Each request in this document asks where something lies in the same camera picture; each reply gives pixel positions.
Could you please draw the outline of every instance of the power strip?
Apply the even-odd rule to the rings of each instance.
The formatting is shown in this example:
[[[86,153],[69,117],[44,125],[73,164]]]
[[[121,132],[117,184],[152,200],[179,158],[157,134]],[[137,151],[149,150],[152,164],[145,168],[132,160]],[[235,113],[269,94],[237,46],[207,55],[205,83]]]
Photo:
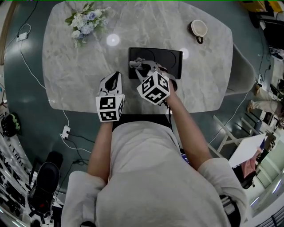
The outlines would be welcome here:
[[[17,37],[16,41],[19,42],[19,41],[25,40],[27,38],[28,38],[28,33],[24,32]]]
[[[262,75],[259,74],[259,75],[258,75],[257,83],[262,84],[262,80],[263,80]]]
[[[69,135],[69,133],[70,133],[70,128],[66,125],[66,126],[64,126],[64,129],[63,129],[63,132],[62,132],[62,135],[61,135],[61,137],[63,138],[63,139],[67,139],[68,138],[68,135]]]

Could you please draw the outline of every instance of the chair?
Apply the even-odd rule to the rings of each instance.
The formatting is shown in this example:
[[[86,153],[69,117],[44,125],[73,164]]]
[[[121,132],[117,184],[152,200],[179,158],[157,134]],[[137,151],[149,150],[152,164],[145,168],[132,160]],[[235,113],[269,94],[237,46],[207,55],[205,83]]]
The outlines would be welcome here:
[[[253,87],[255,78],[257,75],[253,66],[234,44],[232,69],[225,95],[247,93]]]

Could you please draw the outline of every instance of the black tray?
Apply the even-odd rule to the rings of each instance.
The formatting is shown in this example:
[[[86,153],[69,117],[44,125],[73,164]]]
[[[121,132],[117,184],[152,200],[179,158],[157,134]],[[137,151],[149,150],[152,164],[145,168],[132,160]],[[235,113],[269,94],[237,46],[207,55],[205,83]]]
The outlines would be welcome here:
[[[182,51],[173,51],[157,48],[141,48],[130,47],[128,62],[134,61],[137,58],[142,58],[148,61],[154,61],[167,68],[168,73],[172,74],[176,79],[181,78],[182,68]],[[128,67],[128,78],[138,79],[135,69]]]

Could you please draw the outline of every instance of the white marble tabletop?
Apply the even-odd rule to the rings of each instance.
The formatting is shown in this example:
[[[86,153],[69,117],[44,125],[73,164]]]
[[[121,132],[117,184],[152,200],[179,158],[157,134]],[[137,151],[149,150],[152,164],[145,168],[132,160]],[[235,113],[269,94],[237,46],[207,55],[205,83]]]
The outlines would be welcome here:
[[[231,30],[204,11],[176,1],[102,1],[95,8],[111,7],[107,31],[87,37],[74,48],[72,28],[64,20],[72,9],[81,11],[86,1],[64,1],[49,16],[43,41],[43,77],[49,103],[54,109],[96,113],[99,82],[120,71],[126,96],[124,114],[164,114],[165,106],[143,100],[129,80],[128,48],[150,47],[184,52],[177,94],[187,110],[217,110],[229,82],[233,38]],[[187,31],[192,20],[208,27],[203,44]],[[119,36],[116,46],[107,44],[111,34]]]

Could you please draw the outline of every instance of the white flower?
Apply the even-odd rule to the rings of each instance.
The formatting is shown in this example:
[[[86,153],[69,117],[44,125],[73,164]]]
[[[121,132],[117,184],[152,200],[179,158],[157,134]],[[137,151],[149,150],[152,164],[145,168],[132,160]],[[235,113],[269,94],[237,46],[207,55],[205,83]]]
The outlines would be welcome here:
[[[96,10],[94,11],[94,13],[95,13],[95,15],[96,15],[96,18],[98,18],[98,17],[100,17],[100,16],[102,15],[102,12],[101,12],[100,9],[96,9]]]
[[[83,19],[84,22],[87,22],[88,21],[88,16],[87,15],[83,15],[82,19]]]
[[[89,23],[81,28],[81,33],[84,35],[90,34],[94,30],[93,23]]]
[[[71,34],[71,38],[76,39],[76,38],[79,37],[80,34],[81,34],[81,33],[80,33],[80,31],[78,31],[78,30],[73,31],[72,34]]]
[[[74,19],[72,20],[72,27],[77,27],[80,29],[81,27],[84,26],[84,21],[83,21],[83,14],[77,13],[74,15]]]

